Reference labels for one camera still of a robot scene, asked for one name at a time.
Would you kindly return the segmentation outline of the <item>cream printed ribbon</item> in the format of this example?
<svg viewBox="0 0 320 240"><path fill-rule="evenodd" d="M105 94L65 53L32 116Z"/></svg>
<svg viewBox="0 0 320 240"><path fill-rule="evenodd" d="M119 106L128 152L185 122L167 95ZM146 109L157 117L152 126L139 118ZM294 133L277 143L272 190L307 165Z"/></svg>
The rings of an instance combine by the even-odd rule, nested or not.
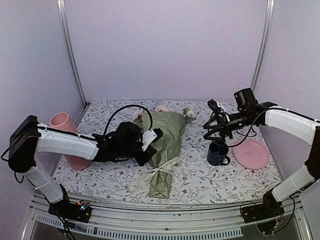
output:
<svg viewBox="0 0 320 240"><path fill-rule="evenodd" d="M182 189L186 183L187 175L178 166L179 163L184 163L186 160L185 157L178 156L152 170L144 171L137 179L127 184L127 191L130 193L148 193L151 190L152 181L155 181L156 177L161 175L160 173L165 173L166 176L170 176L171 178L174 174L177 174L181 177L181 180L175 184L171 184L169 193L172 195Z"/></svg>

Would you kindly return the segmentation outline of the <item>green paper bouquet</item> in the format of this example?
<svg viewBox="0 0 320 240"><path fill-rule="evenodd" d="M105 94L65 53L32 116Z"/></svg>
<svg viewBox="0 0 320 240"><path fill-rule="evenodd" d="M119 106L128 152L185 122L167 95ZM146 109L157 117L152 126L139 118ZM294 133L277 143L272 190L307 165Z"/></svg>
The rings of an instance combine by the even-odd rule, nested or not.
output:
<svg viewBox="0 0 320 240"><path fill-rule="evenodd" d="M194 112L188 107L183 109L182 113L178 113L165 110L163 105L157 106L151 116L152 120L150 120L147 112L143 112L139 115L139 121L144 131L147 131L150 125L153 126L153 130L161 129L163 131L163 136L150 144L157 150L157 153L149 161L155 169L175 157L181 157L182 135L185 132L186 124L192 123L196 118ZM170 177L165 175L164 172L161 172L160 176L155 178L155 181L151 183L151 190L147 193L151 198L161 199L169 199L173 196L174 193L169 193L171 184L175 184L182 179L177 174Z"/></svg>

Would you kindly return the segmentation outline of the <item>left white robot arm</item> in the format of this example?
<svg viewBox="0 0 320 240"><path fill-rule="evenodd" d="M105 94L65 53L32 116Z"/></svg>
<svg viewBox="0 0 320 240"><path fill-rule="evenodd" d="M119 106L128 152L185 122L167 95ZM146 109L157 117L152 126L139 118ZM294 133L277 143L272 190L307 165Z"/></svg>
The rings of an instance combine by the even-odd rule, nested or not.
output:
<svg viewBox="0 0 320 240"><path fill-rule="evenodd" d="M74 205L66 200L62 186L36 160L36 153L57 153L99 163L135 159L139 166L144 166L157 152L151 144L162 136L159 128L142 131L129 121L106 135L79 134L49 127L29 115L10 136L9 147L3 154L8 156L13 172L26 177L63 217L70 217Z"/></svg>

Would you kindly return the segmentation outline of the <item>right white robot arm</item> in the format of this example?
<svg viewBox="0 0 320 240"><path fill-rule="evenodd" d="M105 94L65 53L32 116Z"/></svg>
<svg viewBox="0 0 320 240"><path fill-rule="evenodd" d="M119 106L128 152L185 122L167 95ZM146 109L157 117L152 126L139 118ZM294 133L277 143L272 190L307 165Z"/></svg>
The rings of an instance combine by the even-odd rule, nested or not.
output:
<svg viewBox="0 0 320 240"><path fill-rule="evenodd" d="M263 195L258 213L262 218L269 218L283 200L320 179L320 122L273 102L258 103L250 88L237 91L234 98L238 112L233 114L226 113L215 100L208 101L212 114L203 125L207 130L204 139L214 143L225 142L226 138L232 139L233 132L238 129L263 125L291 134L311 147L304 165Z"/></svg>

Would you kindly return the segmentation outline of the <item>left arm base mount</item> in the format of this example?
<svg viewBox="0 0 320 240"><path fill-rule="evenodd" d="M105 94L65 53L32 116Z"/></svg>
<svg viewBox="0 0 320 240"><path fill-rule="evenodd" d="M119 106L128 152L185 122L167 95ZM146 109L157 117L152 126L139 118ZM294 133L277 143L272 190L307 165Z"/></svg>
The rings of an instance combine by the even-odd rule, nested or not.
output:
<svg viewBox="0 0 320 240"><path fill-rule="evenodd" d="M88 223L91 218L92 208L87 201L80 200L76 203L72 203L69 198L63 198L57 203L49 202L48 213L63 220L67 219Z"/></svg>

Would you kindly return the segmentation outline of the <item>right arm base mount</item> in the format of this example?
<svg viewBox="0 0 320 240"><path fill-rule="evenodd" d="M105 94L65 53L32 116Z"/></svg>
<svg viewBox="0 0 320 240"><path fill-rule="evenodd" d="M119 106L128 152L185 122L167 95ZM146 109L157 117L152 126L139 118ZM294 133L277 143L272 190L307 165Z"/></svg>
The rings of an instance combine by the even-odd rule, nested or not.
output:
<svg viewBox="0 0 320 240"><path fill-rule="evenodd" d="M252 201L243 202L239 212L246 224L256 223L258 231L263 235L275 234L285 213L281 204L265 208L263 203Z"/></svg>

